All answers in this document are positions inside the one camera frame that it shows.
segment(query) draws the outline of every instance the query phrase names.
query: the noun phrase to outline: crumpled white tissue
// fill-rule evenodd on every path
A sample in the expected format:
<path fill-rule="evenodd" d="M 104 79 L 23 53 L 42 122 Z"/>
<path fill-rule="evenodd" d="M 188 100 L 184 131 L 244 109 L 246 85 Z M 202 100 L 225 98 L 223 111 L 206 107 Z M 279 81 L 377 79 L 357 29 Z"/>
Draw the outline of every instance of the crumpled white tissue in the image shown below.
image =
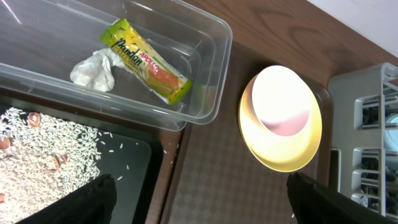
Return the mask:
<path fill-rule="evenodd" d="M 99 91 L 110 91 L 114 86 L 111 67 L 117 66 L 130 71 L 122 58 L 112 49 L 106 48 L 93 52 L 93 56 L 78 63 L 70 73 L 73 83 L 87 86 Z"/>

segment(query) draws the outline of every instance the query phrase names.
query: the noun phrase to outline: uncooked rice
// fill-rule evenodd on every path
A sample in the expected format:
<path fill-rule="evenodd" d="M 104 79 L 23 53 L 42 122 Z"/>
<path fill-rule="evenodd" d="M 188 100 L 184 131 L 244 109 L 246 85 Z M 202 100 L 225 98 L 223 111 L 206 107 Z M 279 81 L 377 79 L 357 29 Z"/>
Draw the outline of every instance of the uncooked rice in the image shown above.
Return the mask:
<path fill-rule="evenodd" d="M 0 150 L 1 224 L 38 212 L 100 174 L 93 159 L 101 158 L 97 129 L 44 114 L 40 126 L 31 128 L 21 114 L 10 108 L 0 117 L 0 138 L 12 140 L 11 147 Z"/>

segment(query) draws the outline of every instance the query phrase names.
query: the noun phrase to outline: brown wooden surface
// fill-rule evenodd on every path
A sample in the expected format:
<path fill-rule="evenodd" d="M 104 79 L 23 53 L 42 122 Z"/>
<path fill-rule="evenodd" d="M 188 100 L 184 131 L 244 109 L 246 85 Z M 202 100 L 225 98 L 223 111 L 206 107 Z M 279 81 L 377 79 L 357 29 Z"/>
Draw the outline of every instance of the brown wooden surface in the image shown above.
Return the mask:
<path fill-rule="evenodd" d="M 330 77 L 343 72 L 381 62 L 398 65 L 398 58 L 305 0 L 185 1 L 224 19 L 231 26 L 233 30 L 231 62 L 238 62 L 241 57 L 249 57 L 242 69 L 239 69 L 239 63 L 230 64 L 229 78 L 233 78 L 231 72 L 234 70 L 235 72 L 238 70 L 255 74 L 264 67 L 277 63 L 288 66 L 327 86 Z M 10 29 L 7 30 L 12 31 L 18 24 L 7 15 L 1 17 L 1 24 L 9 26 Z M 26 43 L 38 38 L 38 34 L 34 30 L 26 29 L 25 31 L 27 33 L 19 35 L 19 38 L 26 39 Z M 0 34 L 2 48 L 10 47 L 14 41 L 9 36 L 7 33 Z M 21 47 L 21 51 L 29 52 L 29 46 L 31 45 Z M 46 56 L 48 60 L 43 59 L 35 63 L 29 63 L 33 61 L 31 59 L 35 55 L 26 54 L 24 68 L 35 67 L 36 72 L 48 73 L 47 70 L 42 71 L 45 68 L 44 65 L 48 65 L 48 61 L 53 60 L 54 57 L 61 58 L 63 54 L 64 52 L 52 52 Z M 54 73 L 69 72 L 81 58 L 86 57 L 88 52 L 81 54 L 76 57 L 60 59 L 60 63 L 52 64 L 50 68 L 46 69 L 51 69 Z M 11 60 L 10 58 L 8 55 L 0 54 L 1 62 L 7 63 L 8 60 Z M 251 77 L 246 77 L 247 79 L 240 80 L 240 82 L 247 83 Z M 242 92 L 243 90 L 237 88 L 236 91 Z M 147 218 L 147 223 L 159 223 L 173 171 L 172 161 L 175 160 L 182 132 L 174 133 L 145 126 L 140 126 L 139 129 L 156 135 L 162 141 L 167 152 Z"/>
<path fill-rule="evenodd" d="M 224 19 L 234 44 L 327 86 L 333 75 L 398 58 L 306 0 L 185 0 Z"/>
<path fill-rule="evenodd" d="M 87 0 L 87 2 L 90 5 L 93 4 L 94 0 Z M 34 11 L 38 10 L 37 7 L 33 7 L 30 11 L 21 10 L 26 10 L 27 6 L 24 6 L 24 4 L 27 3 L 27 1 L 9 1 L 8 3 L 10 7 L 15 10 L 15 13 L 19 16 L 23 25 L 18 24 L 9 13 L 8 9 L 3 4 L 0 4 L 0 26 L 2 27 L 1 30 L 3 31 L 0 33 L 0 49 L 3 50 L 0 52 L 1 63 L 6 63 L 8 65 L 17 66 L 19 68 L 42 74 L 51 74 L 51 76 L 55 78 L 69 82 L 69 74 L 73 67 L 77 63 L 90 56 L 92 51 L 98 50 L 100 47 L 102 47 L 101 43 L 99 46 L 95 46 L 96 42 L 82 42 L 80 44 L 88 44 L 92 46 L 93 50 L 73 49 L 73 45 L 69 45 L 70 49 L 65 48 L 67 44 L 65 44 L 65 46 L 60 44 L 60 48 L 63 50 L 51 49 L 50 47 L 46 46 L 45 43 L 48 42 L 53 44 L 53 42 L 56 40 L 53 40 L 51 35 L 46 35 L 45 32 L 38 32 L 37 29 L 41 28 L 40 21 L 31 18 L 34 17 L 34 14 L 39 14 L 42 11 Z M 48 10 L 51 12 L 52 10 L 57 9 L 57 6 L 52 4 L 46 4 L 45 7 L 45 9 L 42 9 L 43 11 Z M 58 32 L 59 29 L 63 29 L 62 26 L 71 26 L 71 24 L 60 25 L 50 22 L 49 26 L 51 26 L 53 32 Z M 71 109 L 68 106 L 61 108 L 60 105 L 57 105 L 57 108 L 64 111 Z M 89 117 L 94 116 L 92 113 L 83 115 Z M 111 118 L 102 114 L 96 114 L 95 116 L 97 116 L 95 117 L 97 119 L 106 120 L 115 124 L 120 124 L 129 128 L 151 133 L 158 137 L 162 142 L 165 154 L 147 217 L 148 223 L 157 223 L 162 214 L 165 197 L 169 188 L 170 176 L 174 166 L 172 163 L 174 162 L 177 153 L 177 146 L 180 143 L 183 131 L 165 131 L 149 126 L 127 122 L 117 118 Z"/>
<path fill-rule="evenodd" d="M 398 58 L 305 0 L 186 0 L 186 2 L 224 19 L 233 30 L 233 49 L 226 89 L 231 88 L 228 86 L 230 83 L 228 79 L 239 78 L 237 77 L 239 72 L 252 74 L 239 78 L 241 79 L 239 82 L 247 83 L 257 72 L 273 64 L 288 66 L 297 73 L 321 83 L 325 88 L 334 75 L 383 62 L 398 65 Z M 238 92 L 243 91 L 240 87 L 232 88 Z M 321 98 L 328 98 L 325 90 L 315 88 L 318 88 Z M 325 108 L 332 111 L 333 105 L 327 102 Z M 329 117 L 330 120 L 323 121 L 324 128 L 329 134 L 332 128 L 331 118 L 332 116 Z M 178 166 L 183 164 L 190 130 L 191 126 L 188 126 L 182 139 L 176 173 L 162 215 L 162 224 L 168 223 L 181 172 Z M 317 179 L 324 184 L 328 181 L 329 150 L 330 142 L 326 142 L 320 147 L 318 155 Z"/>
<path fill-rule="evenodd" d="M 262 69 L 273 65 L 274 62 L 271 60 L 264 59 L 260 55 L 253 54 L 251 50 L 246 49 L 239 45 L 233 45 L 231 52 L 231 63 L 229 65 L 228 77 L 224 87 L 224 96 L 228 96 L 228 99 L 225 99 L 221 102 L 220 110 L 218 113 L 218 117 L 214 120 L 214 122 L 219 122 L 218 119 L 227 117 L 236 118 L 235 122 L 219 122 L 220 129 L 218 132 L 224 132 L 226 129 L 239 129 L 238 128 L 238 105 L 239 100 L 241 99 L 241 95 L 243 90 L 249 81 L 258 74 Z M 308 79 L 304 78 L 306 84 L 313 91 L 315 98 L 317 99 L 318 105 L 320 107 L 321 115 L 322 115 L 322 139 L 320 142 L 320 146 L 318 148 L 317 155 L 313 158 L 312 163 L 306 165 L 303 170 L 311 169 L 311 172 L 316 173 L 314 178 L 317 178 L 319 182 L 324 185 L 328 184 L 328 175 L 329 175 L 329 163 L 330 163 L 330 148 L 331 148 L 331 131 L 332 131 L 332 119 L 333 119 L 333 103 L 330 99 L 329 94 L 323 87 L 323 85 Z M 180 151 L 178 152 L 177 163 L 175 165 L 175 170 L 173 172 L 173 178 L 171 181 L 170 189 L 167 195 L 167 200 L 165 203 L 165 208 L 162 214 L 161 224 L 169 223 L 170 215 L 172 212 L 172 207 L 174 204 L 174 198 L 177 193 L 178 183 L 180 182 L 180 175 L 182 170 L 184 169 L 184 161 L 185 155 L 189 150 L 190 146 L 195 147 L 194 145 L 190 145 L 190 138 L 199 138 L 199 141 L 206 141 L 205 139 L 201 139 L 200 136 L 196 136 L 192 133 L 192 124 L 187 125 L 185 128 L 185 132 L 182 138 Z M 211 131 L 211 125 L 204 125 L 203 128 L 207 128 L 207 130 Z"/>

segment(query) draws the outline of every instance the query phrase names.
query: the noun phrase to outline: black object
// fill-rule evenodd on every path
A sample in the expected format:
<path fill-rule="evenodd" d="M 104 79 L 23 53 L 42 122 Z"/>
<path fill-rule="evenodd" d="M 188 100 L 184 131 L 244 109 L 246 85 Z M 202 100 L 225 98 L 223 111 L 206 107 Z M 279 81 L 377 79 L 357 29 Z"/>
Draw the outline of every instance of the black object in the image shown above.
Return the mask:
<path fill-rule="evenodd" d="M 123 176 L 116 181 L 118 199 L 110 224 L 145 223 L 164 155 L 162 143 L 157 138 L 142 131 L 109 123 L 107 120 L 114 119 L 102 116 L 100 112 L 0 88 L 0 113 L 12 106 L 28 113 L 35 111 L 98 128 L 101 132 L 112 132 L 113 138 L 104 134 L 101 137 L 106 145 L 97 145 L 102 155 L 96 164 L 101 174 L 111 174 L 115 179 Z"/>
<path fill-rule="evenodd" d="M 287 195 L 298 224 L 395 224 L 300 172 L 289 175 Z"/>
<path fill-rule="evenodd" d="M 109 224 L 115 205 L 115 182 L 106 174 L 17 224 Z"/>

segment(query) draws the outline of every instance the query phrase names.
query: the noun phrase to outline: countertop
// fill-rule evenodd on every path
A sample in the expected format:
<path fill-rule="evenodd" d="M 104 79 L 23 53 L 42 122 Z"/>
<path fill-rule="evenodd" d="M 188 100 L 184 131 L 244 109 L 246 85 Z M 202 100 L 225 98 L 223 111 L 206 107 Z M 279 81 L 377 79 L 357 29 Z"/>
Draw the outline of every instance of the countertop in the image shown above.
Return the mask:
<path fill-rule="evenodd" d="M 383 62 L 398 65 L 398 58 L 305 0 L 187 0 L 187 2 L 224 19 L 233 30 L 233 47 L 225 84 L 226 91 L 224 91 L 216 121 L 205 126 L 189 126 L 186 132 L 190 133 L 183 135 L 182 141 L 188 143 L 183 144 L 177 157 L 176 170 L 180 169 L 180 172 L 173 174 L 172 186 L 161 215 L 161 223 L 197 223 L 199 221 L 211 223 L 209 221 L 217 220 L 220 214 L 239 212 L 241 217 L 252 217 L 252 219 L 242 219 L 247 221 L 247 223 L 266 221 L 289 223 L 292 221 L 291 213 L 289 213 L 289 204 L 279 201 L 285 200 L 286 197 L 270 196 L 272 195 L 270 191 L 283 187 L 281 183 L 284 183 L 286 175 L 278 174 L 274 171 L 269 172 L 265 170 L 267 169 L 266 167 L 257 166 L 257 161 L 252 155 L 250 155 L 251 157 L 244 157 L 243 160 L 246 160 L 245 162 L 235 161 L 236 170 L 243 170 L 236 175 L 244 175 L 244 171 L 247 174 L 247 171 L 254 170 L 257 174 L 267 174 L 268 176 L 256 177 L 255 175 L 247 174 L 249 177 L 240 178 L 227 172 L 224 176 L 219 177 L 222 179 L 222 181 L 219 181 L 220 194 L 236 193 L 237 197 L 241 198 L 232 197 L 225 201 L 216 201 L 216 199 L 206 201 L 207 198 L 213 197 L 210 190 L 208 191 L 210 194 L 205 197 L 201 193 L 200 187 L 191 186 L 190 184 L 193 184 L 193 182 L 186 182 L 186 180 L 195 175 L 195 171 L 207 170 L 199 164 L 211 164 L 207 161 L 198 162 L 192 159 L 195 157 L 198 160 L 206 159 L 206 155 L 198 152 L 198 149 L 208 146 L 206 143 L 201 143 L 200 140 L 204 138 L 203 136 L 206 136 L 206 138 L 228 138 L 228 135 L 232 137 L 239 136 L 238 123 L 234 119 L 239 96 L 243 92 L 245 84 L 267 66 L 274 64 L 285 65 L 303 77 L 316 81 L 327 88 L 329 79 L 334 75 L 359 70 Z M 225 127 L 230 125 L 232 128 L 220 128 L 220 125 Z M 206 135 L 206 132 L 209 131 L 214 133 L 224 132 L 224 134 L 215 134 L 212 137 Z M 197 139 L 198 136 L 196 134 L 202 135 L 201 139 Z M 228 147 L 231 148 L 232 155 L 234 153 L 235 155 L 245 155 L 239 151 L 244 149 L 241 139 L 231 141 Z M 217 162 L 217 158 L 215 159 L 214 157 L 208 156 L 210 160 L 213 159 L 213 163 Z M 187 165 L 191 162 L 195 163 L 197 167 Z M 317 170 L 309 170 L 311 167 L 317 167 Z M 328 170 L 328 163 L 319 163 L 317 166 L 308 165 L 305 171 L 316 177 L 317 172 L 320 170 Z M 209 183 L 208 178 L 211 177 L 203 176 L 202 178 L 207 178 L 206 183 Z M 252 189 L 252 186 L 247 183 L 242 183 L 234 190 L 225 188 L 225 184 L 233 185 L 234 182 L 232 180 L 237 180 L 237 178 L 248 181 L 255 178 L 264 178 L 264 180 L 260 181 L 263 185 L 256 186 L 256 189 Z M 217 184 L 214 183 L 208 184 L 207 187 L 217 187 Z M 240 190 L 246 191 L 249 195 L 243 196 L 244 194 L 239 193 Z M 250 191 L 255 191 L 256 195 L 250 194 Z M 283 189 L 278 190 L 275 194 L 281 195 L 283 191 Z M 267 197 L 266 200 L 269 206 L 256 208 L 256 206 L 262 205 L 262 202 L 257 203 L 257 200 L 253 199 L 256 197 Z M 198 204 L 202 202 L 208 202 L 208 208 L 211 209 L 198 209 Z M 247 208 L 245 206 L 242 207 L 241 205 L 236 205 L 237 203 L 248 206 Z M 225 205 L 225 208 L 219 209 L 217 205 L 220 204 Z M 268 214 L 269 216 L 265 215 L 262 217 L 262 210 L 264 210 L 263 214 Z M 155 216 L 153 211 L 151 210 L 147 223 L 158 223 L 157 217 L 160 217 L 160 214 Z M 227 218 L 224 221 L 218 220 L 218 223 L 224 222 L 239 223 L 237 220 L 234 221 L 234 218 L 231 220 Z"/>

